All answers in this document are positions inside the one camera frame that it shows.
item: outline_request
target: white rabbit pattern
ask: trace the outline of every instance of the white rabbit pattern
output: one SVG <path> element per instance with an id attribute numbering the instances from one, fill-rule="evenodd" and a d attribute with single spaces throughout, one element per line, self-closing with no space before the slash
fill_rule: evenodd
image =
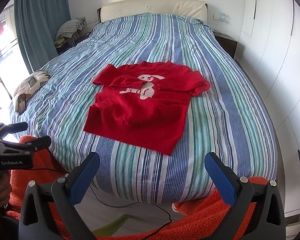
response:
<path id="1" fill-rule="evenodd" d="M 125 91 L 120 91 L 119 94 L 136 93 L 140 95 L 140 99 L 142 100 L 151 98 L 154 95 L 154 89 L 152 88 L 154 84 L 151 83 L 153 78 L 164 79 L 162 76 L 144 74 L 138 76 L 138 79 L 147 81 L 147 83 L 142 85 L 141 89 L 127 88 Z"/>

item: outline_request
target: bed frame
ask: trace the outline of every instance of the bed frame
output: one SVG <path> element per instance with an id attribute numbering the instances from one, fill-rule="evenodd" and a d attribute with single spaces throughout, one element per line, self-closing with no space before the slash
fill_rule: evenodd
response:
<path id="1" fill-rule="evenodd" d="M 97 10 L 99 22 L 145 12 L 167 13 L 200 19 L 207 23 L 208 5 L 198 0 L 124 0 Z"/>

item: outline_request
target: blue gripper pad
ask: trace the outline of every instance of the blue gripper pad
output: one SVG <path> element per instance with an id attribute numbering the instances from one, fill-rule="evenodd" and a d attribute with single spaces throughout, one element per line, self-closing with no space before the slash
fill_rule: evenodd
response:
<path id="1" fill-rule="evenodd" d="M 90 152 L 81 165 L 70 172 L 66 189 L 69 202 L 73 206 L 81 202 L 99 167 L 100 156 L 95 152 Z"/>
<path id="2" fill-rule="evenodd" d="M 205 156 L 204 166 L 223 202 L 232 207 L 240 189 L 236 174 L 229 167 L 226 167 L 214 152 L 208 153 Z"/>

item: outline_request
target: striped bedsheet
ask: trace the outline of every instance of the striped bedsheet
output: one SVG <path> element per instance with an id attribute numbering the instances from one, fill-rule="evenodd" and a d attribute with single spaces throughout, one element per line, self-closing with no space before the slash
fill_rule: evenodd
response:
<path id="1" fill-rule="evenodd" d="M 211 88 L 193 97 L 183 136 L 171 156 L 84 132 L 89 106 L 101 86 L 92 80 L 108 64 L 166 62 L 198 70 Z M 68 170 L 90 151 L 100 154 L 95 187 L 144 203 L 206 196 L 214 188 L 204 156 L 214 151 L 238 176 L 274 179 L 277 153 L 269 117 L 238 65 L 208 25 L 168 14 L 121 17 L 95 26 L 90 38 L 47 63 L 52 78 L 17 115 L 33 136 L 49 135 L 51 152 Z"/>

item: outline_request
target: black cable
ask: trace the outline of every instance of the black cable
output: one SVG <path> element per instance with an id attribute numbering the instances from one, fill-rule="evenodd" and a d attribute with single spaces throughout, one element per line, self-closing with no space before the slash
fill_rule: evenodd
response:
<path id="1" fill-rule="evenodd" d="M 100 199 L 98 199 L 97 195 L 94 193 L 93 189 L 91 186 L 89 186 L 90 189 L 92 190 L 94 196 L 96 197 L 96 199 L 103 205 L 107 206 L 107 207 L 113 207 L 113 208 L 122 208 L 122 207 L 127 207 L 127 206 L 130 206 L 130 205 L 134 205 L 134 204 L 139 204 L 139 202 L 135 202 L 135 203 L 130 203 L 128 205 L 124 205 L 124 206 L 110 206 L 110 205 L 107 205 L 105 203 L 103 203 Z M 141 240 L 146 240 L 146 239 L 149 239 L 151 236 L 154 236 L 155 234 L 157 234 L 162 228 L 164 228 L 165 226 L 167 226 L 168 224 L 172 223 L 172 219 L 171 219 L 171 215 L 168 211 L 164 210 L 163 208 L 159 207 L 157 204 L 154 204 L 157 208 L 160 208 L 161 210 L 163 210 L 164 212 L 166 212 L 168 215 L 169 215 L 169 222 L 164 224 L 162 227 L 158 228 L 156 231 L 154 231 L 153 233 L 149 234 L 148 236 L 142 238 Z"/>
<path id="2" fill-rule="evenodd" d="M 110 205 L 107 205 L 107 204 L 104 204 L 100 199 L 98 199 L 97 195 L 94 193 L 93 189 L 91 186 L 89 186 L 90 189 L 92 190 L 94 196 L 96 197 L 96 199 L 103 205 L 107 206 L 107 207 L 116 207 L 116 206 L 110 206 Z M 134 204 L 140 204 L 139 202 L 135 202 L 135 203 L 130 203 L 128 205 L 124 205 L 124 206 L 120 206 L 120 207 L 117 207 L 117 208 L 121 208 L 121 207 L 127 207 L 127 206 L 130 206 L 130 205 L 134 205 Z"/>
<path id="3" fill-rule="evenodd" d="M 154 236 L 155 234 L 157 234 L 162 228 L 164 228 L 164 227 L 167 226 L 168 224 L 172 223 L 172 219 L 171 219 L 170 213 L 167 212 L 166 210 L 164 210 L 163 208 L 157 206 L 156 204 L 155 204 L 155 206 L 158 207 L 158 208 L 160 208 L 160 209 L 163 210 L 164 212 L 166 212 L 166 213 L 169 215 L 169 220 L 170 220 L 170 221 L 169 221 L 168 223 L 164 224 L 162 227 L 158 228 L 158 229 L 157 229 L 156 231 L 154 231 L 153 233 L 151 233 L 151 234 L 149 234 L 148 236 L 142 238 L 141 240 L 149 239 L 151 236 Z"/>

